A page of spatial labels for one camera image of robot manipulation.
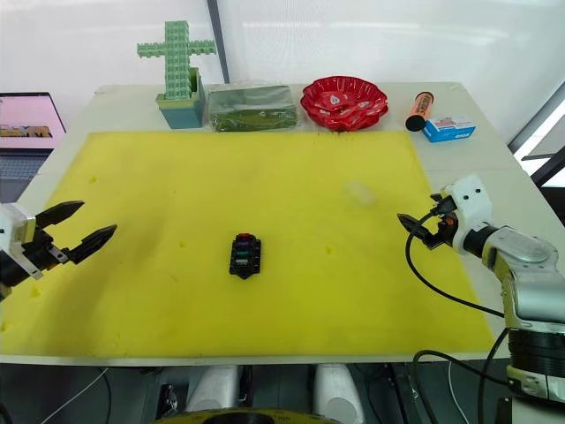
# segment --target table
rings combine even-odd
[[[382,83],[380,88],[388,95],[389,113],[373,128],[365,131],[402,130],[405,113],[410,110],[415,96],[421,91],[431,91],[435,96],[433,114],[466,115],[477,125],[468,140],[448,143],[430,143],[420,133],[412,133],[411,139],[418,152],[422,167],[432,188],[442,186],[472,172],[479,174],[493,201],[494,223],[510,225],[526,234],[537,235],[551,241],[565,252],[565,229],[543,199],[539,190],[520,168],[492,125],[480,111],[465,88],[455,82],[435,83]],[[293,85],[298,101],[302,85]],[[208,86],[207,91],[218,86]],[[98,89],[82,116],[71,126],[61,145],[41,167],[39,175],[22,194],[19,202],[32,213],[38,213],[55,190],[73,157],[80,151],[88,133],[109,131],[168,131],[169,128],[154,104],[162,86],[104,86]],[[300,124],[296,131],[326,131],[310,121],[299,109]],[[211,131],[208,123],[201,129],[185,131]],[[483,268],[480,261],[469,255],[463,264],[481,304],[501,310],[500,283]],[[559,270],[565,273],[565,260],[559,262]],[[501,319],[488,316],[487,320],[497,334],[503,326]],[[484,358],[485,352],[452,352],[461,359]],[[499,357],[507,357],[504,345]],[[406,361],[406,356],[371,357],[261,357],[261,358],[213,358],[213,359],[110,359],[56,357],[14,357],[3,355],[3,362],[38,364],[73,364],[107,366],[172,366],[210,365],[220,363],[305,363],[322,361]]]

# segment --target small box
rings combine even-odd
[[[422,130],[432,143],[438,141],[466,139],[476,126],[467,117],[434,117],[426,121]]]

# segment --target laptop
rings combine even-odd
[[[49,93],[0,93],[0,202],[19,198],[64,134]]]

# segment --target green package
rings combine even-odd
[[[218,132],[274,130],[297,124],[289,86],[214,91],[208,97],[208,115]]]

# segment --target red decorative bowl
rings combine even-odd
[[[356,131],[375,125],[388,111],[387,96],[355,77],[326,77],[302,90],[300,104],[318,125],[331,131]]]

